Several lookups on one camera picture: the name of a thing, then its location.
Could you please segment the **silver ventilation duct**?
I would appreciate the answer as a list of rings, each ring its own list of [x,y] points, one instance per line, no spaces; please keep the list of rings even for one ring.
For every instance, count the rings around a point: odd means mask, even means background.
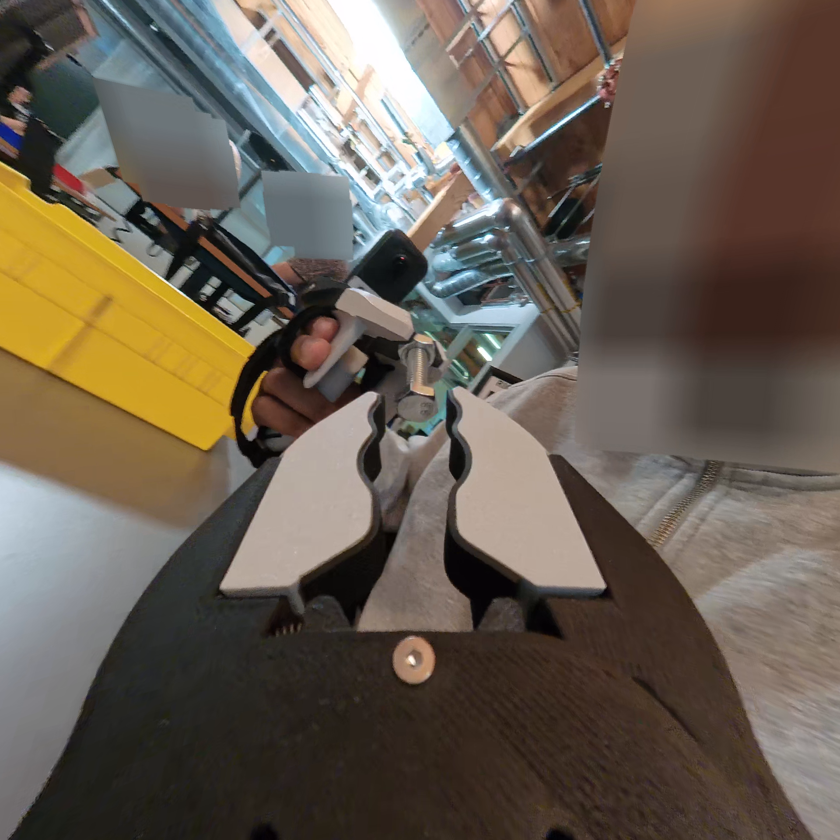
[[[490,236],[505,267],[536,306],[558,340],[570,347],[581,340],[581,304],[549,245],[518,201],[500,198],[442,227],[434,248],[462,245]]]

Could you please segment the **silver bolt with nuts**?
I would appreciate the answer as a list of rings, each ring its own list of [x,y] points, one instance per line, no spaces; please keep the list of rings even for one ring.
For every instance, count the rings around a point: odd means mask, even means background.
[[[396,398],[397,415],[412,424],[422,424],[438,410],[433,374],[440,363],[433,338],[415,333],[399,350],[406,369],[406,386]]]

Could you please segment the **yellow plastic bin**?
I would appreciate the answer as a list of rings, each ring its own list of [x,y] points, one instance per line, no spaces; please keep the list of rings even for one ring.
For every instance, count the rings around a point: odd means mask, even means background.
[[[2,164],[2,349],[191,446],[235,438],[253,346]]]

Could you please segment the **grey desk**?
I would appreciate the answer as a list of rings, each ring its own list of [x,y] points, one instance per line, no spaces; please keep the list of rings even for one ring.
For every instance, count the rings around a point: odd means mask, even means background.
[[[65,748],[125,618],[252,475],[2,352],[1,837]]]

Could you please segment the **person's grey hoodie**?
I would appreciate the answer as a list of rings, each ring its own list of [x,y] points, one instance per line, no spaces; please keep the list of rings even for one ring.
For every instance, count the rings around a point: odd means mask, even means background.
[[[794,809],[814,838],[838,838],[838,475],[583,448],[576,375],[543,373],[490,402],[656,548],[714,634]],[[395,542],[360,629],[464,631],[467,601],[443,560],[446,430],[419,444],[386,432],[381,458],[374,486]]]

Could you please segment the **person's right hand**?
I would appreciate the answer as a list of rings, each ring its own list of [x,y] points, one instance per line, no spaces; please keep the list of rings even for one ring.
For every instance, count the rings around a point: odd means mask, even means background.
[[[339,323],[329,317],[313,320],[294,340],[291,361],[304,371],[317,370],[331,352]],[[313,425],[338,411],[356,397],[353,387],[331,402],[316,388],[306,388],[303,375],[281,361],[266,373],[251,412],[255,423],[274,433],[299,438]]]

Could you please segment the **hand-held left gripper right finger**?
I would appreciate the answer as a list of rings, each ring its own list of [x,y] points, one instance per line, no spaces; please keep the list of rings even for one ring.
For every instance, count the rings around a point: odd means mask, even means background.
[[[550,456],[509,415],[463,388],[447,394],[449,579],[471,601],[497,583],[527,601],[594,597],[606,582]]]

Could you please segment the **wooden table black legs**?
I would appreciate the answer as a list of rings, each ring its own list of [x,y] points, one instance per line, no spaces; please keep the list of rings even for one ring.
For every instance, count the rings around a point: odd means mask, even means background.
[[[246,302],[246,310],[228,326],[245,335],[250,323],[267,312],[280,315],[296,309],[295,293],[268,264],[234,234],[212,222],[176,221],[171,209],[138,200],[125,215],[127,223],[154,245],[171,253],[164,279],[171,281],[186,262],[196,267],[180,290],[202,309],[222,319],[218,304],[228,292]]]

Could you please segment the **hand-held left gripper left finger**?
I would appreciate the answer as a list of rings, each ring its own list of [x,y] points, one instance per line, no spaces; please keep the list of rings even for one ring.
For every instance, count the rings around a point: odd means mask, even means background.
[[[346,614],[361,611],[384,569],[383,397],[365,393],[285,451],[225,573],[228,598],[278,597],[303,614],[328,595]]]

